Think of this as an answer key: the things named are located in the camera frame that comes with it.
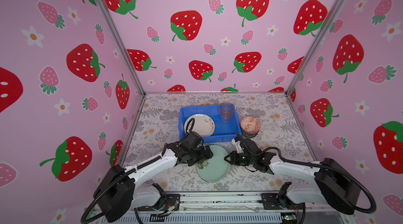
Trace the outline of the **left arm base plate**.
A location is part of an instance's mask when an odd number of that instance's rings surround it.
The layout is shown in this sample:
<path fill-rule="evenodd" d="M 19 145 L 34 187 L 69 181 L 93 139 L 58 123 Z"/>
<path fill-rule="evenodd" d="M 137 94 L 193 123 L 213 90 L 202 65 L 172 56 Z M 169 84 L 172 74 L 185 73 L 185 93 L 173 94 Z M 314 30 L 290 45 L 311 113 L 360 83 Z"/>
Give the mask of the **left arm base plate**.
<path fill-rule="evenodd" d="M 180 194 L 167 194 L 161 196 L 157 203 L 150 208 L 154 211 L 176 211 L 179 209 L 180 199 Z"/>

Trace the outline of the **cream floral plate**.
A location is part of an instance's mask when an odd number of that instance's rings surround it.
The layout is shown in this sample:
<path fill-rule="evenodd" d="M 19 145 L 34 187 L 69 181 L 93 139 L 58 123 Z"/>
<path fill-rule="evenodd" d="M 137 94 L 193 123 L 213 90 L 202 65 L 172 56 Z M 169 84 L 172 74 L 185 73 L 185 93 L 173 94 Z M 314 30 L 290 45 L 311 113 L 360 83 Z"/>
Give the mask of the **cream floral plate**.
<path fill-rule="evenodd" d="M 215 122 L 206 114 L 194 114 L 186 120 L 184 129 L 186 133 L 196 132 L 201 137 L 208 137 L 215 132 Z"/>

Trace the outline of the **pale green flower plate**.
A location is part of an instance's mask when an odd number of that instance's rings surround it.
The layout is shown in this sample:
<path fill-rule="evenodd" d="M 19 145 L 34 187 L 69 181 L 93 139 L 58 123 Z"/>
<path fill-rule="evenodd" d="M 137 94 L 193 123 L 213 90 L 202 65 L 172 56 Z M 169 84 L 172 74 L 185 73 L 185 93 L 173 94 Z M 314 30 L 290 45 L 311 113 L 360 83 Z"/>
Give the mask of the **pale green flower plate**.
<path fill-rule="evenodd" d="M 209 183 L 215 183 L 223 179 L 230 169 L 230 163 L 224 158 L 228 152 L 221 146 L 211 145 L 213 157 L 196 165 L 196 171 L 199 177 Z"/>

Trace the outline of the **orange patterned bowl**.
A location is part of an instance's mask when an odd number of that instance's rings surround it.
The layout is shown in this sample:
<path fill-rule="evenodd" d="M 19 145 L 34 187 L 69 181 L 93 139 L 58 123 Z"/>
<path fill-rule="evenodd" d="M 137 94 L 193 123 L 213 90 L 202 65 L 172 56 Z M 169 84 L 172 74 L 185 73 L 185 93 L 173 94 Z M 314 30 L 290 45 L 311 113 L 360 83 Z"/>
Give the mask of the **orange patterned bowl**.
<path fill-rule="evenodd" d="M 241 133 L 248 138 L 256 137 L 261 129 L 261 123 L 254 117 L 247 116 L 240 121 Z"/>

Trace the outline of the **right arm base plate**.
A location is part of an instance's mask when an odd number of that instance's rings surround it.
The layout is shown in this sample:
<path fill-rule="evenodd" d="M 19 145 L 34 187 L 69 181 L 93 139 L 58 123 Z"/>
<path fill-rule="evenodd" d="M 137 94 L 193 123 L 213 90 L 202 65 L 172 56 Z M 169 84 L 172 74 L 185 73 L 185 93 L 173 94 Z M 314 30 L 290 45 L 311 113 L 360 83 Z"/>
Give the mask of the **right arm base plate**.
<path fill-rule="evenodd" d="M 293 203 L 287 196 L 278 196 L 276 193 L 263 193 L 259 203 L 265 210 L 302 210 L 303 204 Z"/>

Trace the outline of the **pink clear glass cup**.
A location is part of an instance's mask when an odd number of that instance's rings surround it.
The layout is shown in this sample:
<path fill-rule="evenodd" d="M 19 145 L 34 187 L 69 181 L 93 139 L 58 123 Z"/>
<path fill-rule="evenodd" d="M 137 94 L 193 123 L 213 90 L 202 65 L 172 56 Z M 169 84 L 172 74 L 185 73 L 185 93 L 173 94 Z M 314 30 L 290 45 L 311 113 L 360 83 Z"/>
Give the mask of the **pink clear glass cup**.
<path fill-rule="evenodd" d="M 234 112 L 234 105 L 230 102 L 223 102 L 220 104 L 220 116 L 224 123 L 231 120 Z"/>

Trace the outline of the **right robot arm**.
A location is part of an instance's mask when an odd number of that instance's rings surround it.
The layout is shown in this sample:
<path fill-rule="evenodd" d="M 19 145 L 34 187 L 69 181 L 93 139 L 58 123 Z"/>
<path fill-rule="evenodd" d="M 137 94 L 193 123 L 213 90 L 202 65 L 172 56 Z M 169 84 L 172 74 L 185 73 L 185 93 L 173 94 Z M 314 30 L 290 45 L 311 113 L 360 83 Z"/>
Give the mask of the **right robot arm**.
<path fill-rule="evenodd" d="M 361 189 L 336 161 L 309 163 L 286 159 L 278 149 L 261 150 L 254 141 L 242 136 L 234 138 L 232 143 L 236 149 L 224 157 L 231 165 L 305 181 L 304 185 L 292 182 L 282 185 L 276 199 L 282 208 L 312 203 L 327 204 L 346 215 L 355 212 Z"/>

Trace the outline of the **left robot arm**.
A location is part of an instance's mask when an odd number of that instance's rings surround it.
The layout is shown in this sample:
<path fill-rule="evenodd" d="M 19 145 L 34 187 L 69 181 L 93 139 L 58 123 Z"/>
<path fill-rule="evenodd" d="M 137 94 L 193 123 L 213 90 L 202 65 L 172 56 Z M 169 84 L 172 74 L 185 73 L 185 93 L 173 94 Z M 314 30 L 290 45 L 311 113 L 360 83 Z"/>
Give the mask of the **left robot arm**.
<path fill-rule="evenodd" d="M 86 208 L 80 222 L 90 224 L 106 217 L 107 221 L 112 223 L 131 207 L 153 206 L 164 194 L 160 186 L 152 186 L 151 189 L 140 193 L 140 196 L 134 195 L 136 188 L 177 165 L 185 164 L 191 167 L 213 156 L 211 148 L 204 145 L 204 139 L 199 134 L 190 132 L 177 142 L 165 143 L 159 154 L 134 166 L 114 165 L 94 192 L 93 201 Z"/>

